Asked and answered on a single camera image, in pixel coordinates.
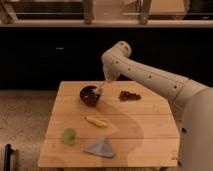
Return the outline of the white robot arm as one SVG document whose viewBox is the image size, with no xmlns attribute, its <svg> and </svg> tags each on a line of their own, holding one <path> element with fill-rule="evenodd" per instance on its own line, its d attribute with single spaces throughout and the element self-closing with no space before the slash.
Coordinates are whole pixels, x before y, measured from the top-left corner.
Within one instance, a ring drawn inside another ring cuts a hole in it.
<svg viewBox="0 0 213 171">
<path fill-rule="evenodd" d="M 105 80 L 120 75 L 166 98 L 181 117 L 177 171 L 213 171 L 213 87 L 130 59 L 131 46 L 119 41 L 101 60 Z"/>
</svg>

